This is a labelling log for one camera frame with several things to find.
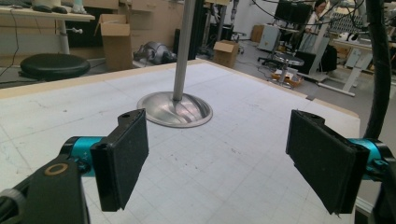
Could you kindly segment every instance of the metal pole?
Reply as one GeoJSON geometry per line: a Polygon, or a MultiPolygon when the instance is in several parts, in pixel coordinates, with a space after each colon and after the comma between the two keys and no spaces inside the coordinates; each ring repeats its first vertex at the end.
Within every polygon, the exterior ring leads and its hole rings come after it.
{"type": "Polygon", "coordinates": [[[204,36],[204,5],[205,0],[195,0],[194,16],[192,19],[190,48],[187,61],[195,60],[204,36]]]}
{"type": "Polygon", "coordinates": [[[184,1],[183,23],[181,25],[180,40],[178,42],[175,87],[173,94],[174,101],[180,101],[183,96],[194,8],[195,0],[184,1]]]}
{"type": "Polygon", "coordinates": [[[70,54],[69,50],[69,42],[67,41],[67,31],[66,31],[66,25],[64,24],[63,20],[57,20],[58,24],[61,25],[61,48],[62,48],[62,53],[63,54],[70,54]]]}
{"type": "Polygon", "coordinates": [[[210,18],[212,15],[210,14],[210,10],[206,12],[206,22],[205,22],[205,31],[204,31],[204,40],[202,41],[202,47],[206,48],[207,39],[209,38],[209,30],[210,30],[210,18]]]}
{"type": "Polygon", "coordinates": [[[226,11],[227,11],[227,7],[226,6],[222,6],[221,7],[221,14],[220,14],[219,30],[218,30],[218,41],[221,40],[221,32],[222,32],[222,28],[224,26],[224,18],[225,18],[226,11]]]}
{"type": "Polygon", "coordinates": [[[366,4],[363,4],[362,1],[364,0],[357,0],[355,7],[360,6],[358,8],[359,15],[361,16],[361,21],[364,27],[368,26],[369,23],[367,21],[367,10],[366,10],[366,4]]]}

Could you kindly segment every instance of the white table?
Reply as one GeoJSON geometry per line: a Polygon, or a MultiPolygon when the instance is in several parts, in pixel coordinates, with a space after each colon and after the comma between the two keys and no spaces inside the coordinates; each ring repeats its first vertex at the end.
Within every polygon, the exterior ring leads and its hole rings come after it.
{"type": "MultiPolygon", "coordinates": [[[[61,13],[46,13],[46,12],[38,12],[38,11],[33,11],[30,8],[12,8],[12,7],[0,7],[0,15],[6,15],[6,16],[11,16],[11,17],[18,17],[18,18],[31,18],[31,19],[49,19],[49,20],[56,20],[58,24],[60,24],[60,41],[61,41],[61,51],[62,53],[70,53],[69,51],[69,44],[67,40],[67,33],[66,33],[66,26],[64,24],[65,21],[92,21],[95,19],[94,16],[92,15],[83,15],[83,14],[75,14],[75,13],[67,13],[67,14],[61,14],[61,13]]],[[[10,43],[8,40],[11,38],[12,40],[15,39],[15,34],[12,35],[6,35],[2,34],[0,35],[4,36],[7,41],[4,39],[0,41],[0,49],[2,49],[2,54],[5,54],[6,52],[8,53],[14,53],[15,48],[9,49],[10,43]]],[[[41,42],[40,39],[45,40],[45,36],[41,36],[38,38],[39,42],[35,42],[31,35],[26,38],[26,40],[20,40],[20,44],[23,45],[24,42],[28,42],[26,44],[34,45],[36,44],[37,48],[43,49],[47,43],[46,42],[41,42]]]]}
{"type": "Polygon", "coordinates": [[[371,45],[363,45],[363,44],[359,44],[359,43],[348,42],[348,41],[337,40],[337,39],[334,39],[333,43],[334,43],[334,45],[337,45],[337,46],[340,46],[343,48],[359,49],[361,51],[361,56],[356,61],[355,65],[353,66],[352,72],[350,73],[348,79],[346,80],[343,89],[338,89],[333,86],[326,85],[322,82],[319,82],[319,86],[327,88],[329,90],[339,91],[339,92],[349,95],[349,96],[355,96],[355,93],[351,92],[350,88],[355,84],[356,79],[361,74],[361,70],[364,69],[364,67],[362,65],[369,63],[373,59],[372,47],[371,47],[371,45]]]}
{"type": "MultiPolygon", "coordinates": [[[[172,91],[175,70],[0,90],[0,189],[55,158],[71,136],[109,135],[142,97],[172,91]]],[[[327,213],[285,150],[292,109],[322,116],[344,137],[359,137],[356,114],[201,60],[189,62],[184,92],[208,102],[212,120],[190,129],[148,121],[149,155],[124,211],[101,212],[94,178],[83,178],[92,223],[353,223],[327,213]]]]}

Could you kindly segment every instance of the cable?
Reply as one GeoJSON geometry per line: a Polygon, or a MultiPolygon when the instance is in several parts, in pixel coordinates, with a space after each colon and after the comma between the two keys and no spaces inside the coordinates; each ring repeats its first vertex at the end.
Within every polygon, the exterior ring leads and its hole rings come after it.
{"type": "MultiPolygon", "coordinates": [[[[156,57],[156,55],[157,55],[157,52],[158,52],[158,49],[161,47],[161,46],[164,46],[164,47],[166,47],[166,45],[165,44],[163,44],[163,43],[158,43],[159,45],[157,46],[157,48],[152,48],[150,45],[148,45],[148,44],[146,44],[145,46],[144,46],[144,48],[143,48],[143,51],[145,51],[147,54],[146,54],[146,61],[145,61],[145,67],[147,66],[147,64],[148,64],[148,61],[149,61],[149,57],[151,56],[151,55],[149,55],[152,51],[154,51],[154,57],[153,57],[153,59],[155,59],[155,57],[156,57]]],[[[166,47],[166,51],[170,54],[170,55],[172,55],[172,52],[166,47]]]]}
{"type": "Polygon", "coordinates": [[[212,46],[216,41],[217,41],[218,35],[210,35],[209,36],[209,42],[206,43],[205,48],[209,49],[210,46],[212,46]]]}
{"type": "Polygon", "coordinates": [[[35,25],[37,26],[38,32],[41,34],[40,26],[38,25],[37,19],[35,19],[35,25]]]}
{"type": "Polygon", "coordinates": [[[382,1],[367,1],[367,20],[372,42],[373,63],[375,66],[374,97],[363,138],[378,139],[381,134],[389,105],[391,85],[391,65],[387,32],[383,23],[382,1]]]}
{"type": "MultiPolygon", "coordinates": [[[[267,3],[279,3],[279,2],[276,2],[276,1],[270,1],[270,0],[262,0],[262,1],[264,1],[264,2],[267,2],[267,3]]],[[[316,2],[317,0],[312,0],[312,1],[298,1],[297,3],[305,3],[305,2],[316,2]]]]}
{"type": "MultiPolygon", "coordinates": [[[[31,177],[27,177],[22,180],[14,189],[20,191],[25,197],[27,190],[29,189],[31,177]]],[[[0,197],[0,223],[5,222],[11,217],[15,217],[18,214],[18,207],[16,204],[6,197],[0,197]]]]}
{"type": "Polygon", "coordinates": [[[6,84],[12,84],[12,83],[37,83],[37,82],[41,82],[40,80],[32,80],[32,81],[22,81],[22,80],[18,80],[18,81],[6,81],[6,82],[0,82],[0,85],[6,85],[6,84]]]}
{"type": "Polygon", "coordinates": [[[15,16],[14,13],[12,13],[12,11],[14,10],[14,8],[12,8],[9,12],[11,13],[12,19],[14,20],[14,27],[15,27],[15,39],[17,41],[17,49],[14,52],[14,55],[12,56],[12,62],[11,65],[8,66],[1,74],[0,76],[2,76],[7,70],[8,68],[10,68],[12,65],[14,65],[15,62],[15,56],[17,55],[18,50],[20,49],[20,43],[18,42],[18,29],[17,29],[17,21],[15,20],[15,16]]]}
{"type": "Polygon", "coordinates": [[[258,67],[257,67],[257,71],[263,73],[263,74],[264,74],[264,77],[266,77],[266,78],[268,78],[268,79],[269,79],[269,78],[272,78],[271,76],[267,76],[267,74],[264,73],[263,71],[260,71],[260,68],[262,68],[262,67],[264,67],[264,66],[258,66],[258,67]]]}
{"type": "Polygon", "coordinates": [[[93,68],[95,68],[95,67],[97,67],[97,66],[99,66],[99,65],[102,65],[102,64],[104,64],[104,63],[106,63],[106,62],[99,63],[99,64],[97,64],[97,65],[95,65],[95,66],[92,66],[91,69],[93,69],[93,68]]]}
{"type": "Polygon", "coordinates": [[[355,11],[353,11],[353,15],[350,15],[351,11],[349,10],[349,7],[347,7],[346,10],[348,11],[348,15],[349,15],[350,20],[352,21],[353,27],[362,30],[362,26],[358,26],[355,22],[355,11]]]}
{"type": "MultiPolygon", "coordinates": [[[[252,0],[252,2],[253,2],[261,11],[263,11],[263,12],[265,12],[266,14],[270,15],[270,16],[273,17],[274,19],[276,18],[275,15],[273,15],[273,14],[267,12],[265,9],[263,9],[262,7],[260,7],[260,6],[257,4],[256,0],[252,0]]],[[[364,3],[364,1],[361,1],[361,3],[360,3],[357,7],[355,7],[355,8],[353,9],[352,12],[355,12],[355,11],[361,6],[361,4],[363,4],[363,3],[364,3]]],[[[329,10],[326,11],[326,12],[321,16],[321,18],[323,18],[327,13],[329,13],[335,6],[336,6],[336,5],[334,5],[334,6],[332,6],[331,8],[329,8],[329,10]]],[[[334,22],[334,21],[340,21],[341,19],[343,19],[344,17],[347,17],[347,16],[349,16],[349,14],[346,14],[345,16],[342,16],[342,17],[337,18],[337,19],[335,19],[335,20],[330,20],[330,21],[322,22],[321,24],[327,24],[327,23],[332,23],[332,22],[334,22]]],[[[317,23],[309,24],[309,23],[295,23],[295,22],[292,22],[292,21],[284,21],[284,22],[294,23],[294,24],[298,24],[298,25],[318,25],[317,23]]]]}
{"type": "Polygon", "coordinates": [[[238,63],[241,63],[241,64],[245,64],[245,65],[247,65],[247,66],[251,66],[251,67],[259,67],[259,66],[257,66],[257,64],[254,64],[254,63],[243,63],[243,62],[241,62],[241,61],[239,61],[239,60],[236,60],[238,63]]]}

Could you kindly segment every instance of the white desk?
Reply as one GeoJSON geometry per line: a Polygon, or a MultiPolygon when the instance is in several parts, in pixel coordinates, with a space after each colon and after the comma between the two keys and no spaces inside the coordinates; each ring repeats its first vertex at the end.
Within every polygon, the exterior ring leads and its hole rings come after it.
{"type": "Polygon", "coordinates": [[[364,67],[362,65],[369,63],[373,59],[372,47],[371,47],[371,45],[363,45],[363,44],[359,44],[359,43],[348,42],[348,41],[337,40],[337,39],[334,39],[333,43],[334,43],[334,45],[338,45],[338,46],[344,47],[344,48],[359,49],[361,51],[361,56],[356,61],[355,65],[353,66],[352,72],[350,73],[348,79],[346,80],[343,89],[338,89],[338,88],[326,85],[321,82],[319,82],[319,86],[333,90],[333,91],[339,91],[346,95],[355,96],[355,93],[351,92],[350,88],[354,85],[356,79],[361,74],[361,70],[364,69],[364,67]]]}
{"type": "MultiPolygon", "coordinates": [[[[67,14],[60,14],[60,13],[46,13],[46,12],[38,12],[33,11],[30,8],[11,8],[11,7],[0,7],[0,15],[7,15],[12,17],[23,17],[23,18],[41,18],[41,19],[51,19],[56,20],[60,24],[60,41],[61,41],[61,48],[62,53],[69,53],[69,44],[67,41],[67,33],[66,33],[66,26],[64,21],[91,21],[94,20],[95,17],[92,15],[82,15],[82,14],[75,14],[75,13],[67,13],[67,14]]],[[[21,44],[24,42],[28,42],[28,44],[32,45],[32,38],[27,37],[25,40],[20,40],[21,44]]],[[[37,48],[43,48],[42,45],[46,44],[45,42],[39,42],[37,48]]],[[[8,41],[0,41],[0,49],[2,49],[2,54],[6,52],[14,53],[15,48],[9,49],[9,42],[8,41]]]]}
{"type": "MultiPolygon", "coordinates": [[[[172,91],[175,65],[0,90],[0,189],[57,156],[71,136],[107,136],[117,116],[155,91],[172,91]]],[[[208,102],[207,124],[172,129],[148,121],[149,155],[126,210],[103,213],[83,178],[96,223],[353,223],[330,216],[285,153],[290,111],[322,116],[359,137],[355,114],[205,61],[187,67],[184,92],[208,102]]]]}

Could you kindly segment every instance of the person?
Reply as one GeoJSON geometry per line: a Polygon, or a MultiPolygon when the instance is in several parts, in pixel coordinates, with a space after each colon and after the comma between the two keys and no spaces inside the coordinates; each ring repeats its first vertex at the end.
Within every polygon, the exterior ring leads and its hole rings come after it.
{"type": "Polygon", "coordinates": [[[326,8],[326,0],[318,0],[314,4],[314,11],[309,18],[308,24],[305,26],[305,32],[306,33],[311,33],[311,34],[317,34],[318,31],[320,30],[320,25],[316,25],[321,23],[321,17],[320,14],[324,11],[326,8]]]}

